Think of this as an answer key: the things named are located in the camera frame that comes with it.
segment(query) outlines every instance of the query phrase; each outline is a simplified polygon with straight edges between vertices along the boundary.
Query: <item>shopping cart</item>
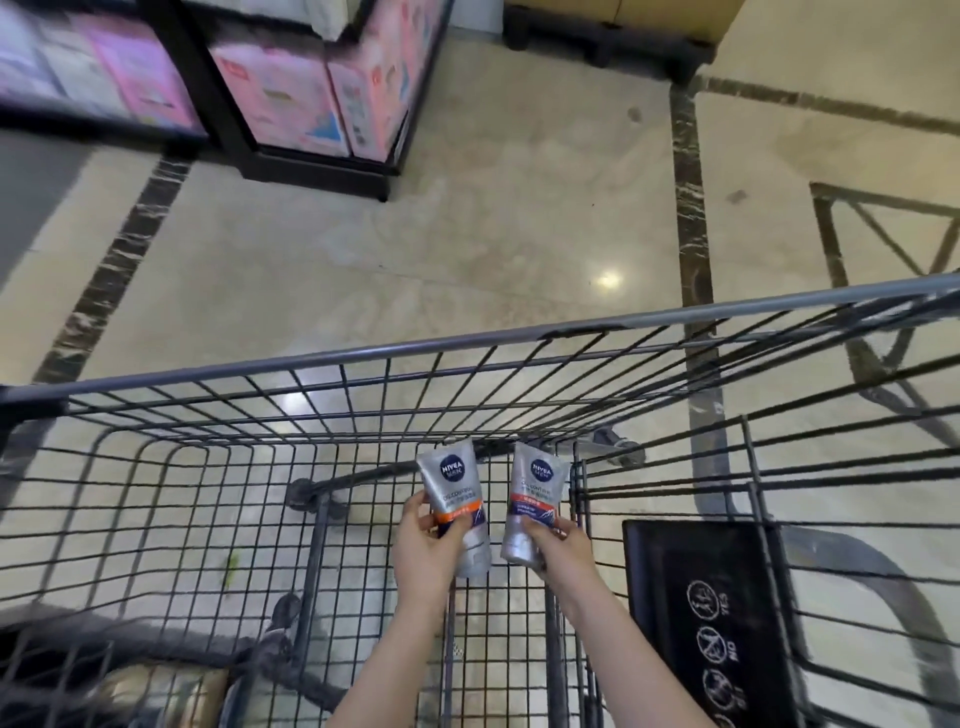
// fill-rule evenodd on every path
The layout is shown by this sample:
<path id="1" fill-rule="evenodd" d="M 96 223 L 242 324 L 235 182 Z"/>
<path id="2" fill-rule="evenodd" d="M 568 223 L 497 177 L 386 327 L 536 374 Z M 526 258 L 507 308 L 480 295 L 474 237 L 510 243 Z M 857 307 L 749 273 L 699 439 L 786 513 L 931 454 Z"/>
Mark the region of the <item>shopping cart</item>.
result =
<path id="1" fill-rule="evenodd" d="M 132 725 L 97 686 L 159 663 L 225 675 L 222 725 L 316 724 L 396 607 L 417 452 L 467 437 L 494 564 L 418 724 L 610 724 L 498 558 L 523 441 L 571 458 L 600 570 L 719 725 L 960 725 L 958 312 L 931 276 L 9 388 L 0 726 Z"/>

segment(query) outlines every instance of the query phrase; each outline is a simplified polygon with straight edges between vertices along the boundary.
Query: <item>blue circular logo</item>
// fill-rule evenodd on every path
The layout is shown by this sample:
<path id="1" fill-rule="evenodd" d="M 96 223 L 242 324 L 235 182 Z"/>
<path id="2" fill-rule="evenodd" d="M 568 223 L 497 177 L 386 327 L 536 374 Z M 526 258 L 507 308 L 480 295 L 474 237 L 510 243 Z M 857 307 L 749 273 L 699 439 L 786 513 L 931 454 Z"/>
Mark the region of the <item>blue circular logo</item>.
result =
<path id="1" fill-rule="evenodd" d="M 534 460 L 530 463 L 530 472 L 533 473 L 534 478 L 541 483 L 545 483 L 547 480 L 553 478 L 553 468 L 542 460 Z"/>
<path id="2" fill-rule="evenodd" d="M 440 472 L 451 483 L 455 483 L 463 478 L 467 468 L 464 467 L 464 461 L 457 455 L 448 455 L 440 461 Z"/>

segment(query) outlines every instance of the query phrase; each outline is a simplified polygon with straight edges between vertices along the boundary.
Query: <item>pink box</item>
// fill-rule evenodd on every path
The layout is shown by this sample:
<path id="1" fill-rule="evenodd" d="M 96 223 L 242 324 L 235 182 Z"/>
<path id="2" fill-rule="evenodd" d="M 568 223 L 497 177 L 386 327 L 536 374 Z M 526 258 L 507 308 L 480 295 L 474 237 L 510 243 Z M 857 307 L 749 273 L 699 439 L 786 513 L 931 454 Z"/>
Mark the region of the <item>pink box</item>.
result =
<path id="1" fill-rule="evenodd" d="M 147 25 L 107 15 L 72 19 L 120 86 L 136 119 L 160 127 L 201 128 L 177 68 Z"/>
<path id="2" fill-rule="evenodd" d="M 344 157 L 347 134 L 320 55 L 296 39 L 262 47 L 275 38 L 219 44 L 211 49 L 230 93 L 254 138 L 304 152 Z"/>
<path id="3" fill-rule="evenodd" d="M 426 59 L 430 55 L 430 49 L 433 47 L 433 41 L 437 36 L 437 29 L 440 28 L 440 16 L 444 10 L 444 0 L 410 0 L 410 2 L 417 68 L 414 76 L 419 81 L 420 72 L 426 66 Z"/>
<path id="4" fill-rule="evenodd" d="M 410 106 L 419 44 L 409 0 L 378 0 L 360 42 L 328 66 L 353 153 L 385 161 Z"/>

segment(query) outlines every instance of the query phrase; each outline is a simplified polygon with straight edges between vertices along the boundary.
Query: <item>display shelf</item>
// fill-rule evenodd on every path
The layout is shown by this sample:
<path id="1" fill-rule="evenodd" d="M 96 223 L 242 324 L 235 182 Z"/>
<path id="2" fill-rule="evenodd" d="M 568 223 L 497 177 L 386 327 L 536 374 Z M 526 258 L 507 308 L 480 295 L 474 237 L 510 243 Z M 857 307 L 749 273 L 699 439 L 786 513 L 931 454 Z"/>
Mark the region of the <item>display shelf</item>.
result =
<path id="1" fill-rule="evenodd" d="M 386 202 L 393 178 L 402 172 L 413 144 L 420 110 L 453 11 L 453 0 L 446 0 L 444 4 L 410 109 L 384 162 L 314 155 L 258 144 L 210 56 L 204 29 L 193 15 L 192 5 L 188 7 L 183 0 L 140 0 L 140 10 L 180 70 L 201 118 L 216 133 L 232 163 L 246 179 L 295 184 Z"/>
<path id="2" fill-rule="evenodd" d="M 131 120 L 104 119 L 55 108 L 23 108 L 0 99 L 0 127 L 25 129 L 80 140 L 96 140 L 133 148 L 166 149 L 199 154 L 204 159 L 236 167 L 249 180 L 281 182 L 370 197 L 386 202 L 393 179 L 401 174 L 413 145 L 420 112 L 433 78 L 433 71 L 446 36 L 454 0 L 444 9 L 420 80 L 414 89 L 396 140 L 386 161 L 356 157 L 329 157 L 260 145 L 253 138 L 243 114 L 229 92 L 210 55 L 204 12 L 196 12 L 195 0 L 16 0 L 31 9 L 69 12 L 118 12 L 146 22 L 163 44 L 180 72 L 194 108 L 203 121 L 204 133 L 162 129 Z M 362 33 L 376 0 L 364 0 L 353 23 L 337 42 L 355 42 Z M 248 25 L 256 17 L 234 13 Z"/>
<path id="3" fill-rule="evenodd" d="M 34 11 L 108 12 L 122 17 L 139 17 L 136 0 L 13 0 Z"/>
<path id="4" fill-rule="evenodd" d="M 164 129 L 129 119 L 86 116 L 53 107 L 29 108 L 0 99 L 0 128 L 62 136 L 77 141 L 98 141 L 132 149 L 164 147 L 185 155 L 211 148 L 205 133 Z"/>
<path id="5" fill-rule="evenodd" d="M 336 40 L 323 39 L 323 41 L 327 44 L 333 45 L 356 43 L 363 34 L 363 29 L 366 27 L 367 21 L 370 19 L 370 16 L 373 13 L 373 7 L 375 4 L 376 0 L 361 0 L 353 19 L 349 22 L 346 28 L 344 28 L 344 31 L 340 34 L 340 37 Z M 191 12 L 197 15 L 204 25 L 210 21 L 234 20 L 246 25 L 253 25 L 273 31 L 310 35 L 317 38 L 320 37 L 314 33 L 313 28 L 309 25 L 309 23 L 301 23 L 296 20 L 271 17 L 269 15 L 263 15 L 259 13 L 239 12 L 236 10 L 231 10 L 230 8 L 220 8 L 215 5 L 207 5 L 206 3 L 199 2 L 199 0 L 184 0 L 184 5 Z"/>

